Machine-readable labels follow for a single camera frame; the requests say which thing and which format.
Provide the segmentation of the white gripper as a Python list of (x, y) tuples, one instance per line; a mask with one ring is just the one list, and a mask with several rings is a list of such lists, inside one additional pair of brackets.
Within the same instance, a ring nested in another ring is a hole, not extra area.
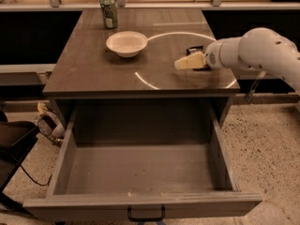
[(205, 56), (202, 52), (192, 53), (176, 60), (174, 62), (174, 67), (176, 69), (196, 69), (204, 68), (205, 64), (207, 64), (211, 69), (221, 69), (223, 68), (220, 59), (222, 45), (222, 40), (214, 41), (205, 49)]

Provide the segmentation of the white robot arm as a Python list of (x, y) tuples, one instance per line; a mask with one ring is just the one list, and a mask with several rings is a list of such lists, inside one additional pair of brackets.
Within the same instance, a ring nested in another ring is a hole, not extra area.
[(265, 71), (300, 92), (300, 52), (296, 45), (269, 28), (254, 28), (241, 37), (216, 40), (203, 52), (174, 62), (176, 69), (240, 68)]

